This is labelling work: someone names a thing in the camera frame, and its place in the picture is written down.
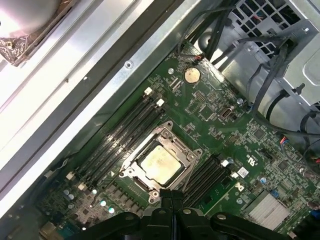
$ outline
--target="metal side panel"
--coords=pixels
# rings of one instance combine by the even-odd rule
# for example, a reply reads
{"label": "metal side panel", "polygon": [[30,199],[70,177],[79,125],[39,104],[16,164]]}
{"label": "metal side panel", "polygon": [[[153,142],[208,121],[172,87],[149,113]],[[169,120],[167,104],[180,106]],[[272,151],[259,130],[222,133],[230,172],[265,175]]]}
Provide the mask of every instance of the metal side panel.
{"label": "metal side panel", "polygon": [[155,0],[150,5],[0,171],[0,217],[103,106],[110,113],[117,109],[173,49],[189,21],[211,4]]}
{"label": "metal side panel", "polygon": [[83,0],[22,67],[0,72],[0,169],[154,0]]}

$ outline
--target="black ram slot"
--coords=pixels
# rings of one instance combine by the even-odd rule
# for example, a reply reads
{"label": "black ram slot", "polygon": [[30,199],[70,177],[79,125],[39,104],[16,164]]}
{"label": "black ram slot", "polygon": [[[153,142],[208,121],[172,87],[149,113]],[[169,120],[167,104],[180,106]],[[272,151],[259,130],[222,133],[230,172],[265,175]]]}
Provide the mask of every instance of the black ram slot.
{"label": "black ram slot", "polygon": [[112,162],[110,162],[104,169],[103,171],[98,175],[98,177],[96,177],[96,181],[94,182],[94,186],[98,185],[105,177],[105,175],[117,164],[117,162],[119,160],[121,160],[124,155],[127,153],[128,150],[130,150],[134,144],[137,143],[137,141],[139,139],[141,139],[142,136],[144,136],[146,133],[148,134],[154,127],[154,124],[156,122],[157,119],[160,118],[160,116],[164,113],[164,110],[163,109],[157,109],[156,112],[152,113],[151,114],[151,120],[149,121],[146,121],[144,123],[144,126],[143,126],[143,130],[141,132],[139,132],[139,134],[137,136],[135,136],[134,140],[131,141],[122,151],[121,154],[117,155],[113,160]]}
{"label": "black ram slot", "polygon": [[106,156],[101,157],[101,161],[96,161],[98,164],[93,167],[93,171],[87,172],[86,174],[87,180],[92,180],[101,167],[120,149],[120,147],[134,137],[137,128],[144,124],[145,120],[148,119],[149,115],[154,111],[154,107],[155,106],[153,104],[149,105],[146,111],[144,111],[140,116],[136,117],[134,121],[128,127],[126,127],[126,130],[129,129],[129,131],[123,133],[124,136],[119,143]]}
{"label": "black ram slot", "polygon": [[214,177],[211,177],[207,180],[207,183],[202,185],[199,190],[197,190],[191,197],[188,198],[186,202],[183,202],[184,206],[194,208],[197,204],[204,198],[204,196],[213,189],[213,187],[221,183],[221,181],[225,178],[226,171],[221,169],[217,172]]}
{"label": "black ram slot", "polygon": [[184,207],[196,207],[202,198],[229,174],[229,170],[219,162],[215,156],[211,156],[192,174],[184,192]]}
{"label": "black ram slot", "polygon": [[[86,161],[86,165],[83,165],[81,169],[78,171],[78,174],[80,176],[83,176],[92,166],[94,166],[97,163],[97,160],[100,158],[101,155],[103,155],[109,147],[114,143],[116,139],[119,139],[119,136],[121,136],[124,131],[127,129],[128,125],[132,123],[139,115],[146,110],[146,108],[152,103],[152,100],[141,98],[139,99],[139,102],[135,104],[132,110],[130,110],[125,116],[121,119],[119,124],[116,124],[112,128],[112,130],[105,135],[105,137],[100,141],[98,148],[95,149],[93,154],[91,154],[90,159]],[[107,139],[110,135],[114,135],[112,141],[109,141],[106,143]]]}

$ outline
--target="sticker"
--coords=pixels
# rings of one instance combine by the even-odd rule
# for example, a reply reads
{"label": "sticker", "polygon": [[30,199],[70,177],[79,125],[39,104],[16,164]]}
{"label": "sticker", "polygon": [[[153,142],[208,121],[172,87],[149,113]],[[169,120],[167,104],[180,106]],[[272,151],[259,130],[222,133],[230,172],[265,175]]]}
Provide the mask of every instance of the sticker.
{"label": "sticker", "polygon": [[236,189],[238,189],[239,190],[239,192],[242,192],[244,189],[245,189],[245,187],[244,186],[242,186],[241,184],[240,184],[240,182],[237,182],[236,184],[235,184],[235,186],[234,186]]}
{"label": "sticker", "polygon": [[238,174],[244,179],[249,174],[249,172],[247,171],[247,169],[242,167],[239,169]]}
{"label": "sticker", "polygon": [[248,159],[248,163],[249,163],[252,167],[254,167],[254,166],[256,165],[256,161],[255,161],[252,157],[250,157],[250,158]]}

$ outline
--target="green circuit board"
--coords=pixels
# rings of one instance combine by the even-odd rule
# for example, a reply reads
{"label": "green circuit board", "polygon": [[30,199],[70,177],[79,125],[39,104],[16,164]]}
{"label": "green circuit board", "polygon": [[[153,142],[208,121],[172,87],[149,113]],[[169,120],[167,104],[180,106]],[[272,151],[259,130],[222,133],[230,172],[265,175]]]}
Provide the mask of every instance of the green circuit board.
{"label": "green circuit board", "polygon": [[[184,51],[198,54],[191,45],[187,45]],[[195,84],[185,81],[186,69],[191,67],[197,68],[200,72],[200,80]],[[245,98],[206,59],[193,66],[190,59],[178,57],[175,53],[170,54],[85,145],[73,162],[85,161],[92,149],[130,110],[147,88],[151,88],[165,99],[165,113],[158,118],[155,126],[172,121],[172,131],[190,149],[202,150],[196,169],[212,154],[223,154],[234,161],[229,167],[238,176],[230,177],[227,183],[216,184],[198,203],[197,207],[205,216],[209,218],[216,212],[223,211],[248,218],[247,207],[265,191],[271,193],[289,211],[285,221],[276,228],[279,233],[287,234],[309,214],[307,202],[319,199],[320,190],[315,186],[318,182],[312,178],[304,178],[300,174],[301,165],[291,163],[283,156],[279,144],[280,136],[259,125],[252,118],[245,101],[242,104],[237,103],[239,98]],[[224,117],[228,109],[231,109],[231,113]],[[299,161],[300,153],[289,144],[285,147],[289,156],[294,161]],[[83,212],[84,209],[88,209],[91,203],[97,208],[90,214],[95,214],[100,221],[116,213],[132,210],[133,203],[141,210],[147,208],[150,205],[148,193],[131,178],[117,177],[124,159],[122,158],[103,179],[106,183],[114,180],[113,186],[120,188],[120,193],[110,194],[100,190],[97,196],[84,193],[74,187],[73,183],[62,180],[59,186],[51,188],[50,196],[45,196],[38,203],[38,207],[51,216],[55,215],[53,212],[62,212],[64,217],[61,217],[61,229],[64,228],[64,224],[74,223],[71,216],[76,211]],[[266,183],[262,184],[259,181],[261,178],[265,178]],[[69,204],[61,199],[64,189],[72,189],[71,192],[76,195],[78,202],[72,203],[72,207],[68,207]],[[131,205],[126,204],[127,200],[120,200],[124,193],[132,200]],[[103,207],[97,205],[97,201],[101,199],[107,200],[107,207],[112,206],[115,209],[113,215],[102,215]]]}

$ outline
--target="ventilation grille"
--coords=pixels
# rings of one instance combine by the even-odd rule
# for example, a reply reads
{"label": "ventilation grille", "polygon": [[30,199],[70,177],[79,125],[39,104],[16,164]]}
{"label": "ventilation grille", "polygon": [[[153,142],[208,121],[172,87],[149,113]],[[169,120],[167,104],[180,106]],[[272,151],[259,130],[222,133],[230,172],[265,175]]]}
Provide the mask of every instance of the ventilation grille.
{"label": "ventilation grille", "polygon": [[[284,0],[241,0],[232,11],[238,26],[248,37],[276,35],[300,21],[300,18]],[[276,47],[272,43],[257,43],[271,59]]]}

